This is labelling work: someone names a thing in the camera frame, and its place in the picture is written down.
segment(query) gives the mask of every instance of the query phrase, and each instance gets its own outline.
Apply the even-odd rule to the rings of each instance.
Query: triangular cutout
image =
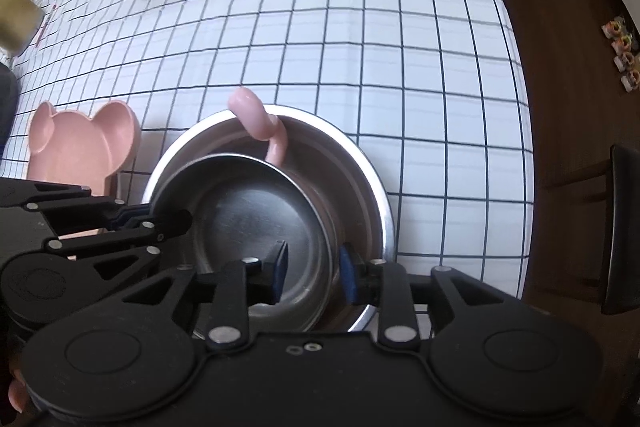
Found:
[[[451,282],[467,306],[483,306],[485,304],[501,304],[502,299],[483,290],[466,279],[452,277]]]
[[[124,302],[133,304],[147,304],[149,306],[156,306],[162,302],[164,296],[171,288],[173,280],[169,277],[161,279],[142,290],[130,295]]]
[[[105,281],[110,281],[116,275],[124,272],[129,266],[131,266],[138,258],[134,255],[127,257],[119,257],[117,259],[110,259],[108,261],[101,261],[101,263],[94,264],[95,270],[100,277]]]

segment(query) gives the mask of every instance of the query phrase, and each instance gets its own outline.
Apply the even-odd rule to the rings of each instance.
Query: pot handle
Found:
[[[226,107],[236,115],[252,138],[269,141],[265,161],[278,168],[282,167],[289,139],[280,118],[268,114],[262,100],[246,87],[238,87],[229,97]]]

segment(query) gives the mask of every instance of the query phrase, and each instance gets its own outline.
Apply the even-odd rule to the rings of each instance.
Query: metal pot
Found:
[[[328,233],[334,266],[337,249],[351,243],[364,259],[392,261],[396,245],[386,192],[371,163],[340,130],[307,112],[278,105],[265,106],[287,129],[289,148],[284,173],[302,188],[318,210]],[[267,143],[251,138],[229,110],[216,113],[182,134],[151,174],[143,202],[189,162],[213,153],[237,153],[265,158]],[[348,306],[335,273],[324,312],[314,329],[363,329],[375,309]]]

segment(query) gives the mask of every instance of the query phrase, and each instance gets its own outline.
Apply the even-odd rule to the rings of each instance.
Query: pink curved handle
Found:
[[[280,118],[267,114],[260,98],[246,87],[238,87],[229,97],[226,107],[238,117],[251,137],[260,141],[269,141],[265,161],[276,167],[282,167],[289,138]]]

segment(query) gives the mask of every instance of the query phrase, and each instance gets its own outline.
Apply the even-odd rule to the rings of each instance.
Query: stainless steel pot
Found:
[[[278,105],[265,108],[287,129],[289,148],[282,169],[318,210],[334,259],[339,245],[349,242],[364,259],[394,260],[394,224],[388,198],[362,151],[336,127],[312,114]],[[193,160],[212,153],[264,158],[266,149],[267,144],[251,138],[231,111],[216,113],[169,147],[151,174],[143,202],[151,201],[172,174]],[[374,311],[371,306],[348,306],[336,273],[330,298],[314,329],[361,330]]]

